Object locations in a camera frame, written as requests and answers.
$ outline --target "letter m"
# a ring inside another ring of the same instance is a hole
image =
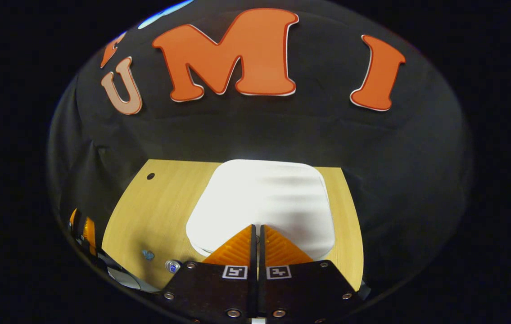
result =
[[[287,37],[296,24],[296,14],[280,9],[251,9],[235,18],[220,43],[192,25],[171,29],[152,45],[163,51],[173,91],[181,102],[200,99],[202,86],[195,84],[191,70],[218,95],[224,94],[237,61],[243,75],[235,88],[241,94],[288,96],[296,89],[288,78]]]

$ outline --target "wooden surface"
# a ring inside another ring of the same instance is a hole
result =
[[[173,276],[165,261],[204,260],[191,246],[185,226],[218,162],[148,160],[119,199],[103,236],[102,248],[125,269],[163,289]],[[340,168],[316,168],[325,179],[335,228],[327,259],[357,291],[362,283],[362,234],[348,185]],[[148,180],[148,174],[155,174]],[[142,250],[155,254],[148,261]]]

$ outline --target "orange letter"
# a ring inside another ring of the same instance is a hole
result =
[[[362,35],[369,46],[371,57],[364,83],[352,92],[352,103],[376,111],[386,111],[391,107],[391,89],[397,78],[399,65],[405,63],[405,57],[397,49],[384,41]]]
[[[218,95],[224,94],[237,60],[243,75],[235,88],[244,95],[288,96],[295,82],[288,78],[287,37],[296,14],[280,9],[251,9],[235,18],[220,43],[192,25],[171,29],[152,46],[161,49],[173,82],[171,99],[202,98],[204,90],[189,68]]]
[[[101,85],[105,88],[105,92],[107,92],[107,96],[115,109],[126,115],[138,113],[142,106],[140,91],[137,89],[136,82],[131,75],[131,68],[129,68],[131,62],[131,57],[126,57],[119,62],[115,68],[117,73],[121,76],[123,84],[125,84],[125,88],[129,94],[129,101],[123,101],[123,99],[119,97],[115,84],[113,84],[113,72],[107,73],[103,79],[101,79]]]
[[[111,43],[107,44],[105,47],[105,51],[103,52],[103,60],[101,61],[101,68],[107,64],[109,59],[115,54],[115,51],[117,51],[117,47],[115,45],[119,44],[119,42],[123,39],[127,31],[119,35],[116,39],[112,40]]]

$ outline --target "wooden table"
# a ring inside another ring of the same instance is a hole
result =
[[[191,246],[185,226],[220,162],[148,160],[109,219],[103,250],[149,284],[163,289],[172,278],[165,261],[204,260]],[[359,290],[363,275],[362,233],[352,196],[340,168],[316,167],[323,175],[335,228],[331,260]],[[155,257],[148,261],[142,250]]]

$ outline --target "small blue sticker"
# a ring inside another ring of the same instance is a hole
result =
[[[147,18],[144,22],[141,23],[141,25],[139,27],[137,27],[137,29],[144,29],[145,27],[153,24],[159,18],[166,16],[172,12],[176,12],[177,10],[187,6],[188,4],[191,4],[191,2],[193,2],[193,0],[186,0],[186,1],[180,2],[179,4],[174,4],[173,6],[167,8],[167,9],[163,9],[160,12],[154,14],[153,16]]]
[[[143,250],[142,252],[144,253],[144,257],[146,260],[151,260],[155,257],[155,255],[150,251]]]

